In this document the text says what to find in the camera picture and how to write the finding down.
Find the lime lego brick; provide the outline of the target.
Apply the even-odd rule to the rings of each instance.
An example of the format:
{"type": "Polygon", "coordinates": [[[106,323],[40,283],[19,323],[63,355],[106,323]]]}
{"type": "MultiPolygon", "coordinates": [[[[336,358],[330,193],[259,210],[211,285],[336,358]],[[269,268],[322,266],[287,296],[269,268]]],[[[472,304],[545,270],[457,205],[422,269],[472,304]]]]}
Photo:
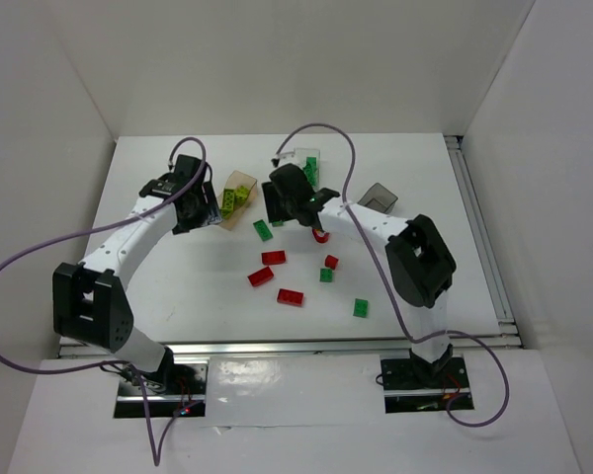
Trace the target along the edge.
{"type": "Polygon", "coordinates": [[[249,195],[250,195],[249,188],[246,188],[245,186],[237,187],[234,191],[235,204],[237,206],[243,205],[245,202],[247,202],[249,195]]]}
{"type": "Polygon", "coordinates": [[[221,198],[220,213],[223,220],[231,217],[235,210],[234,189],[224,189],[221,198]]]}

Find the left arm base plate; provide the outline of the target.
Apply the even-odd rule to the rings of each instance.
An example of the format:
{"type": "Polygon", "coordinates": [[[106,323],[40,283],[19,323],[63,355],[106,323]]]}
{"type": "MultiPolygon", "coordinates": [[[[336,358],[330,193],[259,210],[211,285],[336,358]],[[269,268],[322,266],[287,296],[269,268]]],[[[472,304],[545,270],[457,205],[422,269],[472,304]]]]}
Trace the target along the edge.
{"type": "MultiPolygon", "coordinates": [[[[206,415],[209,365],[205,362],[191,363],[187,367],[183,375],[174,378],[169,388],[144,381],[152,418],[170,418],[174,413],[183,418],[203,418],[206,415]]],[[[124,369],[120,379],[114,418],[143,419],[143,397],[136,377],[124,369]]]]}

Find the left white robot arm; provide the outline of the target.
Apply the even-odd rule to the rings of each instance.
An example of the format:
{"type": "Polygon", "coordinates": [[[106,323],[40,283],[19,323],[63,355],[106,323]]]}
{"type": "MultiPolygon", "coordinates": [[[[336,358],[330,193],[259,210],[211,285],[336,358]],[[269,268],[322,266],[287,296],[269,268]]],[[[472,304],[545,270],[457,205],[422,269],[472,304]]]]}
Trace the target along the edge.
{"type": "Polygon", "coordinates": [[[139,192],[127,224],[77,264],[60,264],[52,276],[53,330],[98,347],[132,365],[152,387],[172,390],[189,375],[173,352],[136,328],[127,298],[134,273],[167,234],[221,222],[207,165],[180,155],[173,168],[139,192]]]}

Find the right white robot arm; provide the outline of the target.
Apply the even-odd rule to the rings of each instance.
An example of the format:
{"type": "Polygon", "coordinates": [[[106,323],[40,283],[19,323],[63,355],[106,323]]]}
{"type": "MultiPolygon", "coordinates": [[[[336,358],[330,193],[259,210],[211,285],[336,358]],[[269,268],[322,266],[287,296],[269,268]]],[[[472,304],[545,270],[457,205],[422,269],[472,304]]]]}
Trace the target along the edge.
{"type": "Polygon", "coordinates": [[[402,300],[403,333],[411,342],[410,363],[421,382],[437,379],[451,360],[447,335],[448,290],[457,264],[433,220],[423,214],[404,219],[342,200],[336,191],[315,190],[299,166],[272,161],[274,170],[262,185],[268,217],[295,220],[320,233],[342,235],[386,258],[381,270],[385,289],[402,300]]]}

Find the smoky grey container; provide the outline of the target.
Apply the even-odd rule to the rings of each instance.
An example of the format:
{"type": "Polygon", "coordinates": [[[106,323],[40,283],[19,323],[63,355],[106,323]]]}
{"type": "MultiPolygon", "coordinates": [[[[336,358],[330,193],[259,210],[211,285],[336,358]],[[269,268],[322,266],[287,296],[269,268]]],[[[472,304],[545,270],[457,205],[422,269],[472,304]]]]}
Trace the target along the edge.
{"type": "Polygon", "coordinates": [[[398,196],[381,183],[374,183],[359,199],[358,205],[368,209],[389,214],[398,201],[398,196]]]}

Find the long dark green lego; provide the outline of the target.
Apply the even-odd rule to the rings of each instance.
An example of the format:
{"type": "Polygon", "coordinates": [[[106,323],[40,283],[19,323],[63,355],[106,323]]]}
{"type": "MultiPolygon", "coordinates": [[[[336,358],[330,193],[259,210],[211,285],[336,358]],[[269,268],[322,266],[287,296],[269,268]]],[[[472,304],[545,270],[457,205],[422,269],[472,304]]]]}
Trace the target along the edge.
{"type": "Polygon", "coordinates": [[[263,242],[267,242],[273,238],[273,234],[263,219],[257,220],[253,223],[253,227],[263,242]]]}

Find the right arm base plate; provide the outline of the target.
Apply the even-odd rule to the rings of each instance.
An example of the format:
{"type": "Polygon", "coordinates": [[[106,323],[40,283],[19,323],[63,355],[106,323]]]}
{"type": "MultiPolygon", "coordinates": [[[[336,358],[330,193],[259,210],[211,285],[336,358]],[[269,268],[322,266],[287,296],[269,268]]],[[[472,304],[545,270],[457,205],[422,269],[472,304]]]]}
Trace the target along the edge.
{"type": "Polygon", "coordinates": [[[383,390],[387,414],[443,412],[474,408],[466,364],[462,357],[451,359],[435,378],[421,381],[409,358],[384,358],[376,384],[383,390]]]}

